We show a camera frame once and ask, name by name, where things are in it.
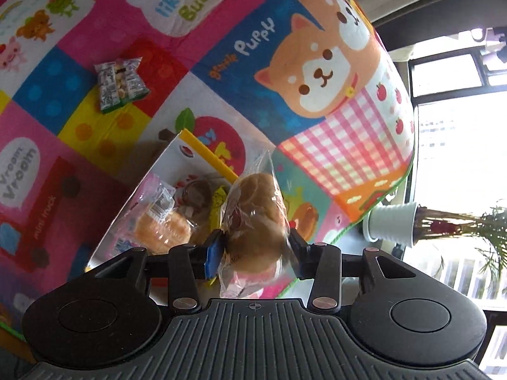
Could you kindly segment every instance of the green leaf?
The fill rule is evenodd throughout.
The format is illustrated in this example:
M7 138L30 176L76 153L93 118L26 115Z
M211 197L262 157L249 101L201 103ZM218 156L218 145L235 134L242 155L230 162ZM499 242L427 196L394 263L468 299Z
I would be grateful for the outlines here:
M183 129L187 129L191 133L194 132L195 116L190 108L187 107L179 114L176 118L176 122L174 123L174 128L177 132L180 132Z

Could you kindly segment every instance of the yellow square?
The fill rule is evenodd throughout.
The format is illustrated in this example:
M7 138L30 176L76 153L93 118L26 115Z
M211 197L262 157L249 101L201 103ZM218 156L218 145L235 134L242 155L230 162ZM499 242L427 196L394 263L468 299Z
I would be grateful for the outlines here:
M151 119L133 104L102 114L98 98L98 87L95 86L70 116L58 137L87 160L115 176Z
M0 90L0 114L5 110L10 101L11 98L4 91Z

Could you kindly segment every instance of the pink pig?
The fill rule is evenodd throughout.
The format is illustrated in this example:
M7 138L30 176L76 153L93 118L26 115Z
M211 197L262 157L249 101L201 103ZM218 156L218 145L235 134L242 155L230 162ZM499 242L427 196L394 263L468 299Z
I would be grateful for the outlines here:
M0 44L0 70L16 72L19 71L19 65L26 63L26 58L21 52L21 44L16 41L16 37L11 37L6 44Z

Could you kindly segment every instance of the red square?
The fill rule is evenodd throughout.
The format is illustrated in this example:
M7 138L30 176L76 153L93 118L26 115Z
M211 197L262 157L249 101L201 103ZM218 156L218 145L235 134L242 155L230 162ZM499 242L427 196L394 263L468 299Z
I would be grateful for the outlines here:
M150 94L134 104L153 117L188 70L169 52L147 38L139 38L122 52L124 59L143 57L138 68L140 77L151 90Z

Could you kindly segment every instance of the white flower pot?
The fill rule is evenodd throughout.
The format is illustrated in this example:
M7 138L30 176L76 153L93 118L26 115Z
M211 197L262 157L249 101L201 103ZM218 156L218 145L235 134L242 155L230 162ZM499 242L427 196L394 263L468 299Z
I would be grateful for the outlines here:
M364 238L371 243L380 239L413 247L414 219L418 206L413 202L374 207L363 219Z

